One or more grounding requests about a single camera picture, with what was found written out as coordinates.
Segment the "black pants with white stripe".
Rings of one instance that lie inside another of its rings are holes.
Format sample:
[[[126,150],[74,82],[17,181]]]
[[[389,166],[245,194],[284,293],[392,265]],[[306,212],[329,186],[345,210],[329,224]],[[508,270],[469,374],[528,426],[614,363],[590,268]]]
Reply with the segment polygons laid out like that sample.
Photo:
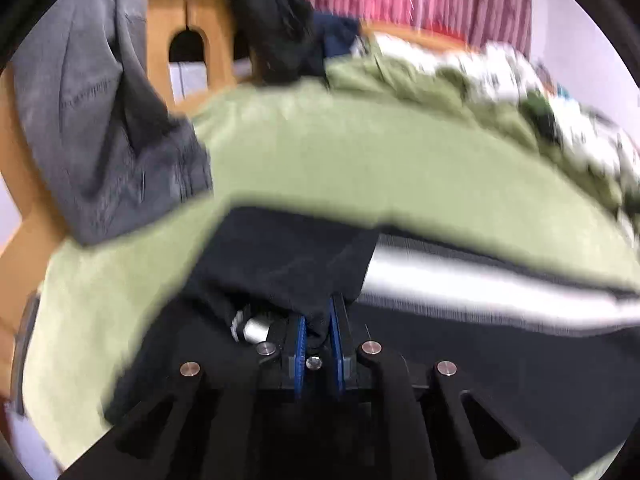
[[[145,478],[634,479],[638,295],[236,207],[104,416]]]

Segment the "green fleece bed blanket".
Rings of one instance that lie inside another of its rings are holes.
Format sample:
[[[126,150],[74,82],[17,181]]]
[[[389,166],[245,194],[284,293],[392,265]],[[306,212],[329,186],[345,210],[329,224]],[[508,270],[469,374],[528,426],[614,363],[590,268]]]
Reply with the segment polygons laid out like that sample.
[[[639,415],[639,259],[613,217],[548,159],[416,103],[334,90],[241,86],[193,118],[214,187],[157,222],[51,257],[26,356],[27,415],[73,463],[105,434],[102,408],[160,305],[242,203],[386,222],[509,265],[478,278],[420,271],[389,249],[364,289],[409,291],[385,325],[411,348],[460,350],[564,465],[621,444]]]

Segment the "grey denim garment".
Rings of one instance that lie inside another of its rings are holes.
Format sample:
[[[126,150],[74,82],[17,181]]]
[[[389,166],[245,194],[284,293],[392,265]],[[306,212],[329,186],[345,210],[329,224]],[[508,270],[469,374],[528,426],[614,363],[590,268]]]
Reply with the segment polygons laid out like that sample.
[[[11,60],[16,107],[70,234],[91,246],[213,186],[193,125],[146,74],[148,0],[58,0]]]

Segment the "white floral green duvet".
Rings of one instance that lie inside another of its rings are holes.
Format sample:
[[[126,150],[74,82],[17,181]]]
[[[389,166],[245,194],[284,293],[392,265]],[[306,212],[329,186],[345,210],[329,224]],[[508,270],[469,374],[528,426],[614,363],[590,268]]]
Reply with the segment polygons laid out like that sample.
[[[552,163],[613,214],[639,218],[639,151],[625,130],[553,94],[506,44],[436,53],[376,32],[326,64],[334,90],[416,103],[504,136]]]

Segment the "navy blue garment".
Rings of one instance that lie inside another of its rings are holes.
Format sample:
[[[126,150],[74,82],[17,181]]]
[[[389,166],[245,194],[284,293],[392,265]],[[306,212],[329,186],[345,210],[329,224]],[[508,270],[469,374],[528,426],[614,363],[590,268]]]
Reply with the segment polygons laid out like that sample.
[[[356,18],[314,11],[314,36],[324,58],[348,55],[359,35]]]

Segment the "black garment on footboard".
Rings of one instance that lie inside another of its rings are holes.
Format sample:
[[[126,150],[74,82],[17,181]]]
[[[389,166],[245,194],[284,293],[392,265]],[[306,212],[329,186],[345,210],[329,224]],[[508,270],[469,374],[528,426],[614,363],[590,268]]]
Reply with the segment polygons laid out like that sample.
[[[326,76],[322,47],[307,0],[228,0],[236,24],[256,55],[265,84]]]

